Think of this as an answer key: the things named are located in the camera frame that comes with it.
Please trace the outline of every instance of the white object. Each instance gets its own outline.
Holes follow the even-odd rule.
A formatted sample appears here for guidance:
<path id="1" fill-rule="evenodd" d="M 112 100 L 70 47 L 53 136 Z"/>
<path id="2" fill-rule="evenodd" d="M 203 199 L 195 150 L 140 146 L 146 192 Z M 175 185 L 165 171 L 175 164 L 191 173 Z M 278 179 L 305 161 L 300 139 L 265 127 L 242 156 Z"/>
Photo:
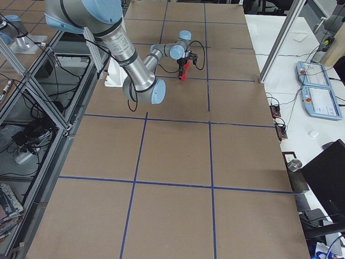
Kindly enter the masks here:
<path id="1" fill-rule="evenodd" d="M 36 36 L 36 35 L 31 35 L 30 39 L 32 39 L 34 42 L 44 42 L 47 40 L 47 36 Z M 37 50 L 39 49 L 38 45 L 34 45 L 31 48 L 27 50 L 21 49 L 17 42 L 13 42 L 13 44 L 10 46 L 10 49 L 13 51 L 15 54 L 36 54 Z"/>
<path id="2" fill-rule="evenodd" d="M 299 32 L 299 33 L 295 33 L 295 34 L 296 34 L 296 36 L 293 39 L 296 40 L 297 42 L 302 42 L 309 35 L 308 32 Z"/>
<path id="3" fill-rule="evenodd" d="M 315 138 L 319 135 L 319 132 L 318 132 L 318 131 L 309 131 L 309 132 L 308 132 L 308 135 L 309 135 L 311 138 L 315 139 Z"/>
<path id="4" fill-rule="evenodd" d="M 108 87 L 122 87 L 126 77 L 127 74 L 124 69 L 121 68 L 114 59 L 111 59 L 108 68 L 108 76 L 104 85 Z"/>

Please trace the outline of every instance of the blue tape grid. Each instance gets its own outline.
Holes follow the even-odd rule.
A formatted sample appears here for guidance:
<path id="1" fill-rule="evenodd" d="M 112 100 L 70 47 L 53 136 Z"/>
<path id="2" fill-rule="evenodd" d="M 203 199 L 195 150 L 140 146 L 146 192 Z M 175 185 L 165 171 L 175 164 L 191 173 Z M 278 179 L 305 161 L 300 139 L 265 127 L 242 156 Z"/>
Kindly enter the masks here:
<path id="1" fill-rule="evenodd" d="M 205 24 L 205 45 L 207 44 L 207 25 L 206 25 L 206 5 L 204 4 L 204 24 Z M 205 49 L 205 58 L 206 58 L 206 79 L 207 79 L 207 102 L 208 102 L 208 111 L 211 111 L 211 101 L 210 101 L 210 85 L 209 85 L 209 54 L 208 48 Z"/>
<path id="2" fill-rule="evenodd" d="M 168 9 L 168 3 L 165 7 L 165 14 L 164 14 L 164 20 L 152 20 L 152 19 L 141 19 L 141 21 L 163 21 L 162 25 L 162 31 L 160 36 L 160 43 L 162 41 L 163 36 L 163 30 L 164 30 L 164 24 L 165 24 L 165 17 L 167 14 Z M 200 79 L 200 80 L 206 80 L 207 82 L 207 89 L 208 89 L 208 111 L 210 111 L 210 93 L 209 93 L 209 81 L 215 80 L 215 81 L 249 81 L 254 82 L 254 80 L 236 80 L 236 79 L 211 79 L 209 78 L 209 67 L 208 67 L 208 45 L 207 45 L 207 26 L 208 23 L 206 21 L 206 7 L 204 4 L 204 23 L 205 25 L 205 62 L 206 62 L 206 79 Z M 222 23 L 222 24 L 241 24 L 242 23 Z M 213 254 L 214 259 L 217 259 L 217 240 L 216 240 L 216 216 L 215 216 L 215 189 L 221 189 L 221 190 L 236 190 L 236 191 L 247 191 L 247 192 L 265 192 L 265 193 L 280 193 L 280 194 L 293 194 L 292 192 L 284 192 L 284 191 L 276 191 L 276 190 L 262 190 L 262 189 L 246 189 L 246 188 L 231 188 L 231 187 L 218 187 L 214 186 L 214 180 L 213 180 L 213 156 L 212 156 L 212 125 L 234 125 L 234 126 L 245 126 L 245 127 L 266 127 L 266 128 L 273 128 L 273 126 L 263 126 L 263 125 L 244 125 L 244 124 L 231 124 L 231 123 L 225 123 L 225 122 L 206 122 L 206 121 L 185 121 L 185 120 L 165 120 L 165 119 L 154 119 L 154 118 L 148 118 L 148 113 L 146 113 L 145 118 L 140 117 L 125 117 L 125 116 L 111 116 L 111 115 L 97 115 L 97 114 L 85 114 L 86 116 L 90 117 L 105 117 L 105 118 L 120 118 L 120 119 L 137 119 L 137 120 L 144 120 L 144 126 L 143 126 L 143 132 L 142 132 L 142 138 L 140 142 L 140 148 L 139 148 L 139 154 L 138 159 L 136 163 L 136 169 L 135 169 L 135 175 L 134 180 L 120 180 L 120 179 L 105 179 L 105 178 L 85 178 L 85 177 L 78 177 L 78 176 L 60 176 L 62 179 L 76 179 L 76 180 L 93 180 L 93 181 L 110 181 L 110 182 L 124 182 L 124 183 L 131 183 L 132 184 L 132 192 L 130 196 L 130 202 L 128 206 L 128 212 L 127 212 L 127 218 L 126 218 L 126 224 L 125 229 L 123 232 L 123 239 L 122 239 L 122 245 L 121 245 L 121 252 L 120 252 L 120 259 L 123 258 L 123 251 L 125 249 L 126 244 L 126 236 L 127 236 L 127 230 L 129 225 L 129 218 L 130 218 L 130 212 L 132 208 L 133 198 L 134 198 L 134 192 L 135 192 L 135 186 L 136 184 L 142 184 L 142 185 L 159 185 L 159 186 L 175 186 L 175 187 L 185 187 L 185 188 L 206 188 L 211 190 L 212 195 L 212 225 L 213 225 Z M 171 122 L 184 122 L 184 123 L 201 123 L 201 124 L 208 124 L 209 125 L 209 143 L 210 143 L 210 177 L 211 177 L 211 186 L 200 186 L 200 185 L 186 185 L 186 184 L 179 184 L 179 183 L 163 183 L 163 182 L 145 182 L 145 181 L 137 181 L 137 173 L 140 163 L 140 156 L 142 152 L 142 146 L 143 146 L 143 140 L 146 130 L 147 121 L 171 121 Z"/>
<path id="3" fill-rule="evenodd" d="M 121 180 L 121 179 L 108 179 L 108 178 L 93 178 L 83 176 L 70 176 L 60 175 L 60 179 L 73 179 L 73 180 L 87 180 L 87 181 L 100 181 L 100 182 L 123 182 L 123 183 L 134 183 L 132 180 Z M 158 185 L 158 186 L 173 186 L 173 187 L 184 187 L 184 188 L 201 188 L 201 189 L 212 189 L 212 186 L 205 185 L 187 185 L 183 183 L 170 183 L 170 182 L 147 182 L 147 181 L 135 181 L 136 185 Z M 236 190 L 240 192 L 254 192 L 254 193 L 275 193 L 275 194 L 294 194 L 284 190 L 262 190 L 262 189 L 248 189 L 248 188 L 235 188 L 225 186 L 214 186 L 214 190 Z"/>
<path id="4" fill-rule="evenodd" d="M 146 123 L 147 123 L 147 116 L 148 116 L 148 113 L 146 113 L 144 127 L 143 127 L 142 135 L 141 135 L 140 148 L 139 148 L 138 159 L 137 159 L 136 167 L 135 167 L 135 174 L 134 174 L 132 192 L 130 194 L 130 200 L 129 200 L 129 206 L 128 206 L 128 212 L 127 212 L 126 225 L 125 225 L 125 230 L 123 232 L 123 239 L 122 239 L 122 245 L 121 245 L 120 259 L 122 259 L 122 257 L 123 257 L 123 250 L 125 248 L 125 243 L 126 243 L 126 235 L 127 235 L 127 229 L 128 229 L 128 223 L 129 223 L 129 216 L 130 216 L 130 210 L 132 208 L 132 202 L 133 202 L 133 196 L 134 196 L 134 190 L 135 190 L 135 184 L 136 184 L 136 177 L 137 177 L 137 174 L 138 174 L 140 156 L 141 156 L 141 151 L 142 151 L 142 144 L 144 142 L 145 129 L 146 129 Z"/>
<path id="5" fill-rule="evenodd" d="M 239 124 L 230 122 L 212 122 L 212 121 L 197 121 L 197 120 L 169 120 L 169 119 L 159 119 L 159 118 L 141 118 L 141 117 L 128 117 L 128 116 L 116 116 L 116 115 L 101 115 L 101 114 L 84 114 L 88 117 L 101 117 L 101 118 L 115 118 L 115 119 L 131 119 L 131 120 L 152 120 L 152 121 L 166 121 L 166 122 L 182 122 L 182 123 L 200 123 L 200 124 L 212 124 L 212 125 L 232 125 L 241 127 L 258 127 L 258 128 L 274 128 L 274 126 L 266 125 L 254 125 L 254 124 Z"/>
<path id="6" fill-rule="evenodd" d="M 209 140 L 210 140 L 210 172 L 211 172 L 211 194 L 212 194 L 212 225 L 213 225 L 213 254 L 217 259 L 217 237 L 216 237 L 216 210 L 215 210 L 215 184 L 213 181 L 213 158 L 212 158 L 212 133 L 211 122 L 209 121 Z"/>
<path id="7" fill-rule="evenodd" d="M 134 18 L 125 18 L 125 20 L 129 21 L 156 21 L 156 22 L 175 22 L 175 23 L 205 23 L 205 22 L 198 22 L 198 21 L 177 21 L 177 20 L 160 20 L 160 19 L 134 19 Z M 247 25 L 246 23 L 223 23 L 223 22 L 206 22 L 210 24 L 234 24 L 234 25 Z"/>

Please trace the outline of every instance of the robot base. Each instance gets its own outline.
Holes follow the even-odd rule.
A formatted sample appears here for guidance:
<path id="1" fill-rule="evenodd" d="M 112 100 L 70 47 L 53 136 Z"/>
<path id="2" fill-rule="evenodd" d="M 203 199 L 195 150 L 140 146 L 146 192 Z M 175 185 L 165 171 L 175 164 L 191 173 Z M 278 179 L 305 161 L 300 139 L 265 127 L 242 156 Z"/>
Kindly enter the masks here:
<path id="1" fill-rule="evenodd" d="M 44 42 L 47 40 L 47 38 L 48 38 L 47 36 L 34 36 L 34 35 L 30 37 L 30 39 L 32 39 L 34 42 Z M 18 46 L 17 42 L 13 42 L 13 44 L 10 46 L 10 49 L 15 54 L 36 54 L 39 47 L 35 44 L 29 49 L 23 50 Z"/>

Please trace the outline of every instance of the blue tape line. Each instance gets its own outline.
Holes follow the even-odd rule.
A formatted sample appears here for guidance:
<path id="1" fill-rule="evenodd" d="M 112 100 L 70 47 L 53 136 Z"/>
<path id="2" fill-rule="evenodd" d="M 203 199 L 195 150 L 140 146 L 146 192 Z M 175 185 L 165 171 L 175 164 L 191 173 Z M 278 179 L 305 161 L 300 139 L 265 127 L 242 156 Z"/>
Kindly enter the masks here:
<path id="1" fill-rule="evenodd" d="M 207 111 L 210 112 L 211 111 L 211 104 L 210 104 L 210 86 L 209 86 L 209 83 L 207 83 L 207 106 L 208 106 Z"/>
<path id="2" fill-rule="evenodd" d="M 232 126 L 241 126 L 241 127 L 274 128 L 274 126 L 239 124 L 239 123 L 229 123 L 229 122 L 211 122 L 211 124 L 214 124 L 214 125 L 232 125 Z"/>
<path id="3" fill-rule="evenodd" d="M 207 25 L 206 25 L 206 5 L 204 3 L 204 23 L 205 23 L 205 45 L 208 46 L 207 44 Z M 208 111 L 211 111 L 211 100 L 210 100 L 210 86 L 209 86 L 209 53 L 208 53 L 208 48 L 205 48 L 205 55 L 206 55 L 206 81 L 207 81 L 207 103 L 208 103 Z"/>
<path id="4" fill-rule="evenodd" d="M 145 118 L 140 117 L 127 117 L 127 116 L 114 116 L 114 115 L 101 115 L 101 114 L 84 114 L 84 116 L 89 117 L 102 117 L 102 118 L 115 118 L 115 119 L 133 119 L 133 120 L 145 120 Z"/>
<path id="5" fill-rule="evenodd" d="M 6 7 L 4 8 L 4 10 L 7 9 L 11 4 L 13 4 L 14 1 L 15 1 L 15 0 L 13 0 L 8 6 L 6 6 Z"/>
<path id="6" fill-rule="evenodd" d="M 209 81 L 237 81 L 237 82 L 251 82 L 251 83 L 255 83 L 255 80 L 249 80 L 249 79 L 216 79 L 216 78 L 209 78 Z"/>
<path id="7" fill-rule="evenodd" d="M 175 23 L 205 23 L 205 22 L 198 22 L 198 21 L 175 21 L 175 20 L 159 20 L 159 19 L 133 19 L 133 18 L 125 18 L 125 20 L 130 21 L 157 21 L 157 22 L 175 22 Z M 226 23 L 226 22 L 206 22 L 206 23 L 214 23 L 214 24 L 234 24 L 234 25 L 247 25 L 246 23 Z"/>
<path id="8" fill-rule="evenodd" d="M 165 17 L 167 16 L 167 11 L 168 11 L 168 1 L 167 1 L 167 5 L 165 6 L 165 13 L 164 13 L 164 20 L 163 20 L 163 26 L 162 26 L 160 44 L 162 43 L 163 30 L 164 30 L 164 25 L 165 25 Z"/>
<path id="9" fill-rule="evenodd" d="M 252 47 L 231 47 L 234 50 L 254 50 Z"/>
<path id="10" fill-rule="evenodd" d="M 212 127 L 209 121 L 210 141 L 210 172 L 211 172 L 211 193 L 212 193 L 212 225 L 213 225 L 213 255 L 217 259 L 217 236 L 216 236 L 216 209 L 215 209 L 215 183 L 213 181 L 213 158 L 212 158 Z"/>
<path id="11" fill-rule="evenodd" d="M 234 25 L 247 25 L 246 23 L 223 23 L 223 22 L 206 22 L 206 23 L 215 23 L 215 24 L 234 24 Z"/>
<path id="12" fill-rule="evenodd" d="M 217 190 L 238 190 L 242 192 L 256 192 L 256 193 L 279 193 L 279 194 L 294 194 L 293 192 L 284 190 L 261 190 L 261 189 L 246 189 L 246 188 L 233 188 L 233 187 L 214 187 Z"/>
<path id="13" fill-rule="evenodd" d="M 167 121 L 167 122 L 183 122 L 183 123 L 201 123 L 208 124 L 206 121 L 196 121 L 196 120 L 169 120 L 169 119 L 156 119 L 156 118 L 140 118 L 140 117 L 126 117 L 126 116 L 113 116 L 113 115 L 99 115 L 99 114 L 84 114 L 88 117 L 101 117 L 101 118 L 115 118 L 115 119 L 133 119 L 133 120 L 152 120 L 152 121 Z M 274 126 L 266 125 L 251 125 L 251 124 L 239 124 L 230 122 L 210 122 L 215 125 L 232 125 L 241 127 L 260 127 L 260 128 L 274 128 Z"/>
<path id="14" fill-rule="evenodd" d="M 174 20 L 166 20 L 166 22 L 171 22 L 171 23 L 204 23 L 204 22 L 198 22 L 198 21 L 174 21 Z"/>
<path id="15" fill-rule="evenodd" d="M 103 181 L 103 182 L 123 182 L 123 183 L 134 183 L 132 180 L 120 180 L 120 179 L 108 179 L 108 178 L 94 178 L 94 177 L 82 177 L 82 176 L 67 176 L 60 175 L 62 179 L 73 179 L 73 180 L 88 180 L 88 181 Z M 161 186 L 175 186 L 175 187 L 189 187 L 189 188 L 203 188 L 212 189 L 211 186 L 204 185 L 187 185 L 183 183 L 168 183 L 168 182 L 146 182 L 146 181 L 135 181 L 136 184 L 142 185 L 161 185 Z M 260 193 L 279 193 L 279 194 L 294 194 L 293 192 L 287 192 L 283 190 L 262 190 L 262 189 L 246 189 L 246 188 L 234 188 L 234 187 L 222 187 L 214 186 L 214 189 L 218 190 L 238 190 L 243 192 L 260 192 Z"/>
<path id="16" fill-rule="evenodd" d="M 125 18 L 125 20 L 129 21 L 155 21 L 155 22 L 163 22 L 164 20 L 159 19 L 131 19 L 131 18 Z"/>
<path id="17" fill-rule="evenodd" d="M 149 118 L 148 120 L 153 121 L 167 121 L 167 122 L 184 122 L 184 123 L 202 123 L 202 124 L 208 124 L 206 121 L 193 121 L 193 120 L 168 120 L 168 119 L 155 119 L 155 118 Z"/>
<path id="18" fill-rule="evenodd" d="M 122 239 L 122 245 L 121 245 L 120 259 L 122 259 L 122 257 L 123 257 L 123 250 L 125 248 L 125 243 L 126 243 L 127 229 L 128 229 L 128 223 L 129 223 L 129 216 L 130 216 L 130 211 L 131 211 L 132 203 L 133 203 L 135 182 L 136 182 L 136 177 L 137 177 L 137 174 L 138 174 L 138 168 L 139 168 L 140 156 L 141 156 L 141 151 L 142 151 L 142 145 L 143 145 L 143 142 L 144 142 L 145 129 L 146 129 L 146 124 L 147 124 L 147 117 L 148 117 L 148 112 L 146 113 L 146 116 L 145 116 L 144 127 L 143 127 L 142 135 L 141 135 L 140 148 L 139 148 L 138 159 L 137 159 L 136 167 L 135 167 L 135 174 L 134 174 L 134 181 L 133 181 L 133 186 L 132 186 L 132 192 L 130 194 L 130 200 L 129 200 L 129 206 L 128 206 L 128 212 L 127 212 L 126 225 L 125 225 L 125 230 L 123 232 L 123 239 Z"/>
<path id="19" fill-rule="evenodd" d="M 119 179 L 108 179 L 108 178 L 95 178 L 95 177 L 81 177 L 81 176 L 64 176 L 60 175 L 62 179 L 75 179 L 75 180 L 91 180 L 91 181 L 103 181 L 103 182 L 126 182 L 133 183 L 131 180 L 119 180 Z"/>
<path id="20" fill-rule="evenodd" d="M 205 185 L 185 185 L 185 184 L 182 184 L 182 183 L 145 182 L 145 181 L 136 181 L 136 183 L 140 183 L 140 184 L 143 184 L 143 185 L 162 185 L 162 186 L 175 186 L 175 187 L 189 187 L 189 188 L 211 189 L 210 186 L 205 186 Z"/>
<path id="21" fill-rule="evenodd" d="M 156 77 L 161 77 L 161 78 L 176 78 L 176 77 L 171 77 L 171 76 L 156 76 Z M 255 80 L 249 80 L 249 79 L 215 79 L 215 78 L 194 78 L 191 77 L 189 79 L 193 80 L 203 80 L 203 81 L 236 81 L 236 82 L 250 82 L 250 83 L 255 83 Z"/>

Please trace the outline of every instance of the metal shelf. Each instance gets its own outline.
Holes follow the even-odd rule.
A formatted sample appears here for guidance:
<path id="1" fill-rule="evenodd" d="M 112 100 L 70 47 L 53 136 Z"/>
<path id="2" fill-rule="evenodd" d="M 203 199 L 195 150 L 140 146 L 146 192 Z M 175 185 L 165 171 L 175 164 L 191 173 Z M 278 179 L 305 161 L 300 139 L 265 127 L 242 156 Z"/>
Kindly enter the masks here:
<path id="1" fill-rule="evenodd" d="M 59 43 L 62 35 L 62 32 L 58 32 L 53 37 L 50 42 L 50 48 L 46 48 L 46 53 L 42 52 L 28 70 L 20 64 L 13 53 L 8 52 L 8 49 L 6 49 L 8 53 L 3 51 L 2 47 L 4 46 L 0 44 L 0 52 L 5 54 L 8 60 L 14 60 L 11 63 L 14 64 L 17 72 L 23 75 L 21 79 L 17 77 L 21 83 L 14 89 L 12 95 L 0 108 L 0 125 L 17 124 L 25 126 L 33 120 L 30 114 L 32 104 L 25 103 L 22 97 L 23 93 L 25 93 L 33 103 L 38 104 L 40 109 L 44 111 L 57 128 L 56 136 L 52 140 L 50 147 L 47 150 L 42 148 L 38 154 L 41 165 L 39 171 L 36 173 L 34 173 L 38 168 L 38 158 L 36 155 L 33 155 L 27 161 L 18 165 L 14 162 L 13 154 L 8 152 L 0 154 L 0 163 L 2 165 L 0 174 L 8 172 L 16 173 L 16 175 L 9 174 L 0 176 L 0 181 L 6 182 L 11 186 L 24 207 L 22 222 L 12 229 L 11 235 L 0 243 L 0 258 L 9 258 L 9 256 L 12 256 L 12 254 L 18 251 L 20 242 L 30 243 L 33 239 L 33 235 L 36 232 L 35 226 L 38 226 L 40 217 L 32 216 L 36 214 L 41 215 L 42 212 L 34 200 L 40 201 L 45 199 L 48 201 L 60 171 L 58 168 L 64 162 L 64 156 L 60 158 L 61 152 L 63 152 L 63 155 L 67 153 L 66 149 L 72 141 L 68 137 L 68 130 L 72 128 L 73 134 L 76 132 L 77 125 L 80 121 L 79 118 L 86 108 L 87 101 L 85 99 L 88 100 L 91 96 L 92 89 L 97 80 L 94 61 L 91 58 L 86 44 L 83 42 Z M 74 74 L 82 74 L 78 87 L 75 83 L 79 79 L 76 81 L 75 76 L 68 74 L 58 66 L 56 66 L 59 82 L 58 89 L 54 72 L 46 78 L 36 76 L 39 69 L 49 59 L 48 54 L 51 50 L 54 50 L 54 52 L 58 50 L 60 54 L 64 55 L 78 55 L 63 65 L 65 69 Z M 63 107 L 68 106 L 68 108 L 63 113 L 59 112 L 53 103 L 55 100 L 59 101 Z"/>

